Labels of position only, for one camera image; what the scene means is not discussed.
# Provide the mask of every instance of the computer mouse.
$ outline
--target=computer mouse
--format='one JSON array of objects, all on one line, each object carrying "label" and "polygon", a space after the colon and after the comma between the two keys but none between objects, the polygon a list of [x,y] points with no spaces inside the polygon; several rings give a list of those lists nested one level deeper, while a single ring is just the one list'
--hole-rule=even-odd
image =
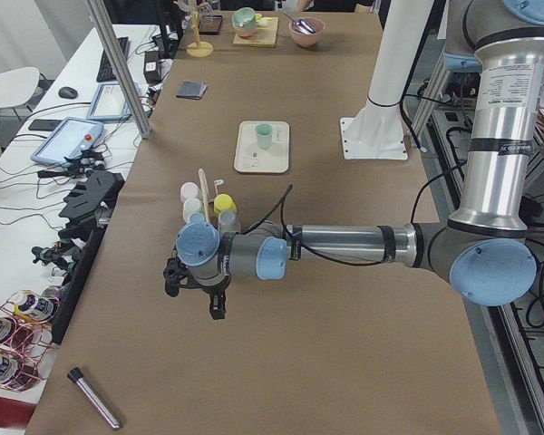
[{"label": "computer mouse", "polygon": [[78,94],[79,93],[76,91],[76,89],[71,88],[70,86],[63,86],[58,90],[58,96],[68,100],[74,100]]}]

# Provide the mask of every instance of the red cup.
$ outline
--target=red cup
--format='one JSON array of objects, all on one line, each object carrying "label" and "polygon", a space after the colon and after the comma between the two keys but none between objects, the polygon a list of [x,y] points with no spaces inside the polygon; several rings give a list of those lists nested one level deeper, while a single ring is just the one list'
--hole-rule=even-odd
[{"label": "red cup", "polygon": [[36,405],[0,397],[0,428],[26,429]]}]

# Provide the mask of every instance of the robotic arm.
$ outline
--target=robotic arm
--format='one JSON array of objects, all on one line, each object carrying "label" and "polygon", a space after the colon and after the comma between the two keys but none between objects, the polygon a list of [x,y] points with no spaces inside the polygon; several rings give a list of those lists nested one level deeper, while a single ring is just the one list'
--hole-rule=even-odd
[{"label": "robotic arm", "polygon": [[[391,20],[403,19],[389,16]],[[380,227],[282,227],[247,234],[192,222],[178,234],[166,290],[201,288],[225,316],[232,276],[280,279],[301,248],[342,260],[402,262],[432,270],[463,297],[504,305],[526,293],[536,262],[518,217],[544,73],[544,0],[451,0],[446,51],[481,62],[479,99],[461,205],[446,223]]]}]

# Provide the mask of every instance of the label on robot arm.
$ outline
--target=label on robot arm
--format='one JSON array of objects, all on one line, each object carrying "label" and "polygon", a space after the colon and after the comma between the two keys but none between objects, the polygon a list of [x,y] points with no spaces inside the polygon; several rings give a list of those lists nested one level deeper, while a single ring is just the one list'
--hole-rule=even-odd
[{"label": "label on robot arm", "polygon": [[518,63],[497,66],[481,74],[476,111],[501,107],[528,107],[538,111],[544,65]]}]

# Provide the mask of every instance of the brown table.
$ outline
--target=brown table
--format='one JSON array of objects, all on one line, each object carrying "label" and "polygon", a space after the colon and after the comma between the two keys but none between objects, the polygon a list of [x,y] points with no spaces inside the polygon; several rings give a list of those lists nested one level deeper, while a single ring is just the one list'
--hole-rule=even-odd
[{"label": "brown table", "polygon": [[[219,322],[200,291],[164,294],[179,187],[197,180],[198,168],[226,181],[244,223],[262,217],[288,183],[289,223],[409,219],[425,181],[419,153],[345,161],[340,146],[340,117],[365,102],[378,19],[322,19],[326,35],[309,50],[290,40],[285,16],[276,48],[233,47],[227,17],[219,36],[205,37],[215,46],[209,58],[178,54],[29,435],[108,430],[66,379],[74,366],[117,410],[123,434],[500,433],[462,301],[433,274],[290,263],[279,282],[235,279]],[[209,89],[201,101],[176,99],[182,80]],[[233,170],[245,120],[290,124],[286,174]],[[437,218],[431,197],[418,218]]]}]

